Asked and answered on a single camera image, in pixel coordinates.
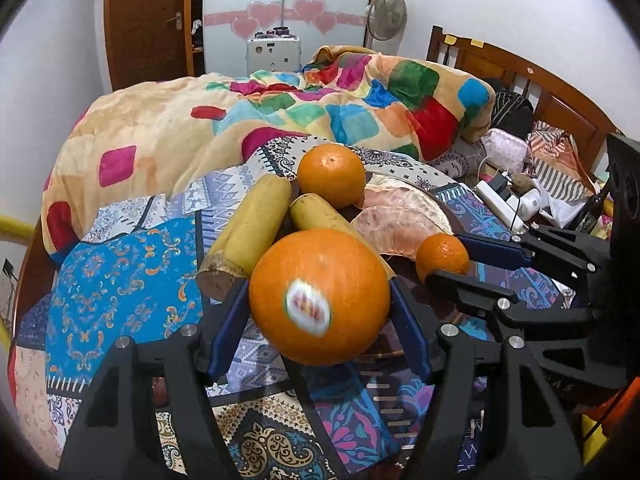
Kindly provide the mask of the white power strip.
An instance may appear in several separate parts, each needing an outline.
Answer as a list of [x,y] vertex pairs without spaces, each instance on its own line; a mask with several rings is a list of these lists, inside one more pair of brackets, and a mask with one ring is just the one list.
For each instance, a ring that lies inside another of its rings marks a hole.
[[485,181],[475,185],[475,194],[480,196],[482,202],[504,223],[513,234],[522,234],[526,231],[524,221],[518,213]]

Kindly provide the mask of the patterned blue patchwork cloth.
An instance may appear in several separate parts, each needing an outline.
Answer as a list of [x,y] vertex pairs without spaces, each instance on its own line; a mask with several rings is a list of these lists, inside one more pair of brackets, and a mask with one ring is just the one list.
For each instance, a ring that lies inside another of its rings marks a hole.
[[282,136],[175,198],[103,208],[58,263],[43,332],[15,347],[32,463],[60,479],[571,479],[582,453],[544,374],[572,312],[466,274],[423,275],[482,318],[441,320],[303,185],[323,146]]

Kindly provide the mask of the white bottle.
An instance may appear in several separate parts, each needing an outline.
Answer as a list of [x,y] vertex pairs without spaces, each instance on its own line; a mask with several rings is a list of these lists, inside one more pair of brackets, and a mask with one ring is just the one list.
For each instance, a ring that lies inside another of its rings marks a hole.
[[516,200],[518,216],[523,221],[533,219],[541,208],[541,195],[536,188],[532,188]]

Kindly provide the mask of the brown wooden door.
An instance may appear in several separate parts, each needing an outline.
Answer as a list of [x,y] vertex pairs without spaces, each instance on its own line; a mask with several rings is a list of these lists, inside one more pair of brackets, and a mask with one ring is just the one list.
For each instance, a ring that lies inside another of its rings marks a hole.
[[184,77],[183,0],[104,0],[112,88]]

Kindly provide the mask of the standing electric fan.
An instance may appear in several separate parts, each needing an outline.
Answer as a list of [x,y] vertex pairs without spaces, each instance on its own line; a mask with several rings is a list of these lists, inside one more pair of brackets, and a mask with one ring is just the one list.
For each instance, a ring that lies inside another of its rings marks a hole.
[[396,55],[406,23],[406,0],[372,0],[366,10],[364,45],[371,50]]

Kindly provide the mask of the purple round plate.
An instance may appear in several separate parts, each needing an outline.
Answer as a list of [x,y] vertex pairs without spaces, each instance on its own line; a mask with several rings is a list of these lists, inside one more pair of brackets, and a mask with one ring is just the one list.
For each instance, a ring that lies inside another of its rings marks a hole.
[[[300,192],[297,181],[292,182],[292,188],[292,201],[295,200],[298,196],[305,194]],[[436,198],[434,194],[429,192],[427,192],[427,194],[431,195],[435,200],[439,202],[439,205],[445,209],[445,214],[450,221],[452,230],[454,231],[452,234],[463,234],[465,232],[465,228],[462,226],[461,221],[456,218],[452,210],[448,206],[446,206],[442,200]],[[352,219],[355,218],[356,215],[360,213],[360,211],[362,211],[362,209],[359,209],[355,206],[355,204],[352,204],[343,209],[337,209],[337,211],[350,223]],[[297,228],[293,223],[290,214],[288,214],[288,218],[285,220],[282,230],[284,232],[291,232],[293,231],[293,229]],[[413,297],[416,298],[416,300],[423,302],[424,304],[429,304],[434,309],[438,318],[446,321],[457,321],[460,318],[461,314],[456,310],[451,302],[436,299],[435,296],[428,292],[425,286],[419,281],[418,274],[416,274],[416,266],[414,265],[414,260],[397,256],[381,256],[394,270],[394,272],[396,273],[395,276],[398,276],[398,278],[402,278],[406,282],[413,294]]]

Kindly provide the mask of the wooden headboard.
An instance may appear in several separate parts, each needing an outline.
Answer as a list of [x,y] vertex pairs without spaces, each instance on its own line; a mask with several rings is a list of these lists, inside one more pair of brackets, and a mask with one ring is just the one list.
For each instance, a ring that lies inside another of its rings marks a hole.
[[497,79],[533,104],[534,118],[571,134],[582,166],[593,170],[604,152],[605,136],[618,131],[592,99],[541,66],[473,38],[447,34],[433,26],[429,61],[463,70],[480,79]]

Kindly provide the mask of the sliding door wardrobe with hearts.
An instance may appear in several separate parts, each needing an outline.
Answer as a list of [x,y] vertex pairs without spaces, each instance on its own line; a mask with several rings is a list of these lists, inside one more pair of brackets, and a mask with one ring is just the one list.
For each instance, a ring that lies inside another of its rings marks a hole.
[[308,62],[322,46],[362,46],[371,0],[195,0],[192,11],[198,70],[246,76],[248,40],[285,27]]

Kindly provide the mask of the black striped bag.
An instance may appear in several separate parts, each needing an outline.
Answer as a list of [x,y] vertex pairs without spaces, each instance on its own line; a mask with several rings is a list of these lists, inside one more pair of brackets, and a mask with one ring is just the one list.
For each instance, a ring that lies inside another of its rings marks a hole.
[[491,111],[491,127],[526,140],[534,125],[534,107],[519,93],[500,88]]

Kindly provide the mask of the large orange with sticker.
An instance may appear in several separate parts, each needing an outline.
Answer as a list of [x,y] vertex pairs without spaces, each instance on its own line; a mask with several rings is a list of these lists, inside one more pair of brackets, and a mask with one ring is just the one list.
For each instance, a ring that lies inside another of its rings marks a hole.
[[329,366],[369,349],[390,314],[390,279],[378,258],[330,229],[281,238],[250,276],[254,322],[282,356]]

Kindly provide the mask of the yellow foam tube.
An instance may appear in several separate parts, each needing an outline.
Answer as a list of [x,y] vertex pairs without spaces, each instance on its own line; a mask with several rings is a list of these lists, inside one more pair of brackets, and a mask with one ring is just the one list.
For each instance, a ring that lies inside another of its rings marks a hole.
[[[10,256],[20,256],[34,234],[34,227],[9,216],[1,216],[1,345],[8,350],[14,330],[14,301],[17,294],[16,265]],[[4,260],[14,265],[15,278],[8,278],[2,272]]]

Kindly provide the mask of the large plain orange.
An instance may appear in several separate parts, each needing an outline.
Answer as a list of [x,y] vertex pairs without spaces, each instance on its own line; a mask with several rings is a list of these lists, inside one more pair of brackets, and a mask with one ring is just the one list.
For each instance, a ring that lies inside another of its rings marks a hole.
[[306,153],[297,168],[302,193],[314,193],[335,209],[356,203],[367,183],[361,159],[342,144],[317,145]]

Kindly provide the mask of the white suitcase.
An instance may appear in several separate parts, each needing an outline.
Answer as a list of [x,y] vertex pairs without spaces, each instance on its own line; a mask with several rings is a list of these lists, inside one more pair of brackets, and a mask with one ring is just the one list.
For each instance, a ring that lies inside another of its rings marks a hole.
[[258,70],[298,72],[302,66],[302,40],[285,26],[256,32],[246,42],[245,58],[249,75]]

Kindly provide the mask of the colourful patchwork quilt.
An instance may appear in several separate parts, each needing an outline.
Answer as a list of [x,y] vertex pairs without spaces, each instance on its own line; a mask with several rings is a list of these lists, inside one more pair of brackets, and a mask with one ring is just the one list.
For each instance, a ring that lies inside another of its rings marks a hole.
[[175,195],[280,136],[318,136],[431,162],[488,131],[495,92],[434,62],[324,46],[298,73],[217,73],[101,96],[76,122],[42,194],[44,248],[62,261],[103,206]]

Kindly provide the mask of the small mandarin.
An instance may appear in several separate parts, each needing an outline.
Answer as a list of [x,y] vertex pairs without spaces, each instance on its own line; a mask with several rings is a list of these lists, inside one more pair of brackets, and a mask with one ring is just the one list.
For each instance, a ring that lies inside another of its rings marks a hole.
[[427,237],[416,252],[416,274],[421,282],[435,271],[466,275],[471,260],[468,252],[457,237],[437,233]]

